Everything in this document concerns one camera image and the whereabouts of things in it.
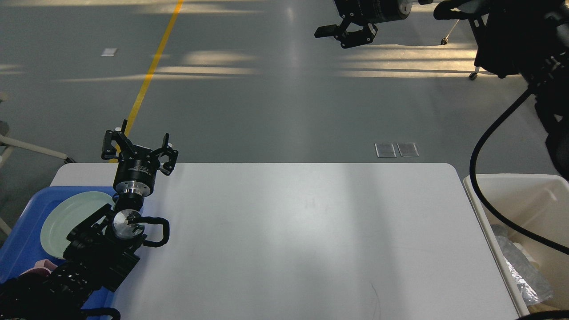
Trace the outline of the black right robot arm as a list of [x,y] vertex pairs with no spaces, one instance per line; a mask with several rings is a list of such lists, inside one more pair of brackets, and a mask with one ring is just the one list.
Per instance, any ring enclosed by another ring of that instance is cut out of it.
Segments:
[[444,0],[436,20],[467,20],[478,50],[475,66],[504,79],[520,74],[527,89],[490,125],[469,161],[469,180],[478,200],[514,231],[567,255],[568,247],[540,236],[502,215],[485,197],[477,161],[489,137],[531,96],[547,132],[546,148],[557,172],[568,178],[568,2],[566,0]]

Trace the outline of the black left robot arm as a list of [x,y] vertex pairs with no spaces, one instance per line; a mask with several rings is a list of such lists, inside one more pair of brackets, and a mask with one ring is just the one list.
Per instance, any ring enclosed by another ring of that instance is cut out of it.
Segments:
[[119,320],[116,308],[84,308],[96,291],[115,292],[140,257],[140,247],[158,248],[170,237],[169,221],[142,216],[144,199],[154,192],[157,172],[169,176],[179,152],[165,133],[160,148],[152,150],[133,144],[125,130],[128,122],[105,133],[101,158],[117,160],[112,203],[75,225],[66,239],[64,262],[48,275],[24,272],[1,284],[3,320],[85,320],[109,316]]

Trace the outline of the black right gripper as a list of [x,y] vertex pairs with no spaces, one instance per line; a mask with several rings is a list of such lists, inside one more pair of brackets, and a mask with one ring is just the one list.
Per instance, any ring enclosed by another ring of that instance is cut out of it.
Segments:
[[353,23],[384,23],[405,20],[414,6],[412,0],[335,0],[340,24],[319,26],[315,38],[339,39],[343,49],[372,43],[378,32],[375,24],[367,24],[362,30],[347,31]]

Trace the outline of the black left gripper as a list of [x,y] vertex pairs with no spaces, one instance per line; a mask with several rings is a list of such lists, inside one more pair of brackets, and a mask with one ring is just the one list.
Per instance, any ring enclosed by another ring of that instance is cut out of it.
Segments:
[[169,143],[169,133],[165,133],[162,146],[155,150],[139,148],[125,134],[128,120],[115,130],[106,130],[101,150],[102,160],[118,160],[116,176],[112,184],[118,194],[137,193],[147,197],[154,192],[156,172],[165,176],[173,172],[179,152]]

